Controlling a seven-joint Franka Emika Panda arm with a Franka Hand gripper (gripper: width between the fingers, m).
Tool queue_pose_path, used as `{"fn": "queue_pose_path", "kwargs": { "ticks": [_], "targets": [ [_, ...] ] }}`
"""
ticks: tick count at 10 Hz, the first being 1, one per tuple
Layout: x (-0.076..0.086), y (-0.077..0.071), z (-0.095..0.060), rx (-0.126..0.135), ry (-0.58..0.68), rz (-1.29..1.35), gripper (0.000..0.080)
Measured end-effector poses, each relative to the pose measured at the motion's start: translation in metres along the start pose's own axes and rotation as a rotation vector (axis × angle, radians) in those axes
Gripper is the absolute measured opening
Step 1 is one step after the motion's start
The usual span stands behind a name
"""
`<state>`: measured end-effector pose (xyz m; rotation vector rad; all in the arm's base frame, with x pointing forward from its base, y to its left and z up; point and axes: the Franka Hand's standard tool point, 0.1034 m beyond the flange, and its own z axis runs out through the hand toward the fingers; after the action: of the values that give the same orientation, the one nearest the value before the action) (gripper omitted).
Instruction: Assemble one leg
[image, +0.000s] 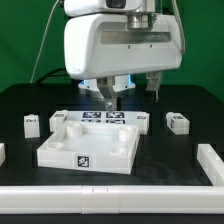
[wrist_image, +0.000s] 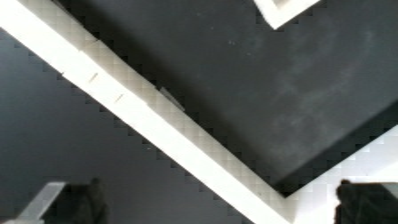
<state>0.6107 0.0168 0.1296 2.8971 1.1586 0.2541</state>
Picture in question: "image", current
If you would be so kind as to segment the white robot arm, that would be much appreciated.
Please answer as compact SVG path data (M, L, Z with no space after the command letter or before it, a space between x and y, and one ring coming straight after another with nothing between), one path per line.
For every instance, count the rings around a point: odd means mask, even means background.
M162 13L156 0L64 0L65 67L73 79L92 80L117 108L114 89L120 76L145 73L156 94L161 72L180 66L185 37L177 7Z

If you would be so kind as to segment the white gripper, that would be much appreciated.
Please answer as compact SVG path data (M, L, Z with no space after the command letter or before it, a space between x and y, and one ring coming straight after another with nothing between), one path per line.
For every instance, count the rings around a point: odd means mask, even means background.
M161 70L175 69L182 61L180 31L176 19L168 15L158 16L151 30L139 31L127 27L125 15L76 17L65 26L64 57L72 78L99 78L97 87L106 111L117 109L115 78L111 76L149 72L146 93L157 102Z

